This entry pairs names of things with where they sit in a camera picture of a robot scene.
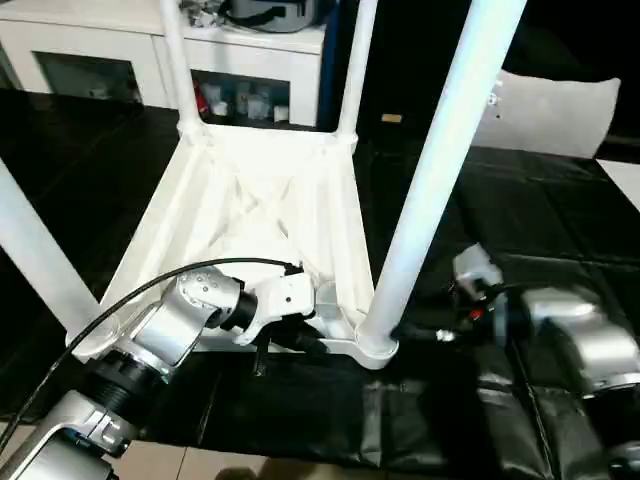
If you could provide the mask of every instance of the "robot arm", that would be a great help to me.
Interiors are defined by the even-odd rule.
[[[215,267],[174,278],[122,336],[87,364],[85,382],[67,392],[0,469],[0,480],[113,480],[146,412],[194,349],[205,328],[241,329],[254,340],[264,326],[314,308],[304,273],[277,277],[252,292]]]
[[[498,344],[548,331],[560,364],[583,398],[640,384],[638,344],[607,318],[594,293],[550,286],[505,288],[502,273],[479,245],[455,258],[454,274],[471,303],[490,312],[491,336]]]

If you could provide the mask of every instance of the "table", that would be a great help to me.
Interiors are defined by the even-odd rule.
[[[609,160],[598,160],[598,163],[633,206],[640,210],[640,165]]]
[[[0,102],[14,112],[0,118],[0,157],[101,294],[175,148],[176,113],[21,92],[0,92]],[[356,152],[374,276],[420,148],[420,140],[382,149],[363,139]],[[421,333],[454,321],[433,294],[450,280],[453,256],[480,241],[508,281],[586,282],[611,318],[637,335],[639,219],[597,162],[472,149],[386,369],[280,354],[267,359],[264,377],[253,377],[251,355],[194,354],[158,399],[143,438],[438,478],[603,476],[598,437],[547,345],[453,348],[425,343]],[[0,396],[2,418],[60,352],[63,332],[4,257],[0,274],[12,299],[3,318],[20,318],[5,321],[0,337],[0,389],[11,392]],[[29,419],[37,421],[79,372],[69,362]]]

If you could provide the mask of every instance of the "white cylinder leg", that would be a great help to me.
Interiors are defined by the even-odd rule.
[[[340,110],[337,132],[339,135],[354,135],[356,133],[362,87],[367,71],[367,60],[369,58],[369,47],[371,46],[377,6],[378,0],[360,0],[356,29],[353,34],[353,43],[351,44],[347,80],[342,97],[342,109]]]
[[[1,160],[0,226],[4,251],[65,328],[67,338],[75,337],[101,313],[100,305]],[[110,323],[97,330],[91,345],[106,341],[112,328]]]
[[[357,340],[392,354],[400,322],[526,0],[473,0],[391,247]]]
[[[164,25],[165,41],[169,50],[171,74],[173,85],[178,100],[180,131],[191,131],[200,125],[200,116],[196,105],[196,96],[193,91],[191,69],[185,55],[182,39],[182,15],[176,0],[160,0],[160,11]]]

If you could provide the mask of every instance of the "black cable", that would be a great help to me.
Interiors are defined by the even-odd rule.
[[[2,454],[4,449],[6,448],[7,444],[9,443],[9,440],[11,439],[11,436],[15,432],[16,428],[18,428],[18,425],[20,424],[20,421],[22,420],[22,417],[24,417],[24,414],[27,412],[29,407],[33,404],[33,401],[36,399],[36,397],[38,396],[38,394],[40,393],[42,388],[46,385],[46,383],[51,379],[51,376],[58,369],[60,364],[62,362],[64,362],[68,357],[70,357],[71,354],[73,353],[73,351],[76,349],[76,347],[78,345],[80,345],[80,343],[85,338],[87,338],[91,334],[91,332],[93,332],[96,328],[98,328],[100,326],[100,324],[102,324],[102,322],[104,322],[107,318],[109,318],[115,312],[120,310],[122,307],[124,307],[127,303],[129,303],[131,300],[136,298],[141,293],[146,292],[150,288],[155,287],[159,283],[164,282],[165,280],[168,280],[169,278],[175,277],[175,276],[180,275],[181,273],[184,273],[184,272],[188,272],[188,271],[191,271],[191,270],[197,270],[198,268],[213,267],[215,265],[222,265],[222,264],[227,264],[227,263],[264,263],[264,264],[267,264],[267,265],[275,265],[277,267],[284,267],[285,269],[297,268],[295,265],[293,265],[291,263],[281,262],[279,260],[270,260],[268,258],[253,258],[253,257],[219,258],[219,259],[215,259],[215,260],[205,260],[205,261],[202,261],[202,262],[191,263],[189,265],[185,265],[183,267],[176,268],[175,270],[171,270],[170,272],[163,273],[162,275],[159,275],[156,278],[154,278],[153,280],[150,280],[147,283],[145,283],[144,285],[141,285],[140,287],[136,288],[134,291],[132,291],[131,293],[125,295],[123,298],[121,298],[116,303],[114,303],[109,308],[107,308],[102,314],[100,314],[98,317],[96,317],[95,320],[93,320],[89,325],[87,325],[87,327],[84,330],[82,330],[71,341],[69,346],[65,349],[64,352],[62,352],[62,354],[53,363],[53,365],[51,365],[51,367],[49,368],[49,371],[44,376],[44,378],[42,379],[40,384],[36,387],[36,389],[33,391],[33,393],[31,393],[31,395],[29,396],[27,401],[22,405],[20,410],[18,410],[18,412],[16,412],[16,414],[13,416],[13,418],[11,419],[9,424],[7,425],[7,428],[2,433],[2,437],[0,437],[0,455]]]

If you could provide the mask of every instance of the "glass cabinet door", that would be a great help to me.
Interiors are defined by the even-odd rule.
[[[34,52],[51,93],[142,103],[131,62]]]
[[[201,70],[191,73],[205,121],[240,126],[289,123],[289,82]]]

